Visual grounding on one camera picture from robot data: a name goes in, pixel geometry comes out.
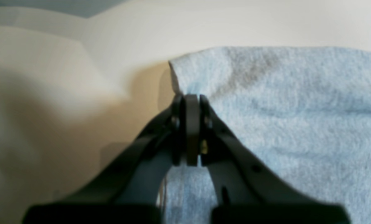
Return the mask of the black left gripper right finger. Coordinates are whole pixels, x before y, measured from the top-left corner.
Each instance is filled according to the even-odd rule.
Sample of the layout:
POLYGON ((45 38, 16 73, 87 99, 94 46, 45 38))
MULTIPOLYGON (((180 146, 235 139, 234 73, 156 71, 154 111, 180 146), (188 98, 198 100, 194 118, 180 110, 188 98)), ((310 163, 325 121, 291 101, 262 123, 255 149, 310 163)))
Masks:
POLYGON ((281 180, 237 139, 200 96, 207 167, 218 206, 211 224, 350 224, 338 204, 319 202, 281 180))

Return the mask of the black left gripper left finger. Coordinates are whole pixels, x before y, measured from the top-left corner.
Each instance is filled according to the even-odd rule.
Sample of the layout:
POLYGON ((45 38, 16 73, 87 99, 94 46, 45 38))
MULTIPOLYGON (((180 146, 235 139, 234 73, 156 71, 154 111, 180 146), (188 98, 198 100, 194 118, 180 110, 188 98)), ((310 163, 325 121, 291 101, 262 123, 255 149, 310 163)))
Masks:
POLYGON ((31 207, 24 224, 160 224, 156 199, 169 169, 200 152, 197 95, 176 95, 134 142, 86 186, 55 203, 31 207))

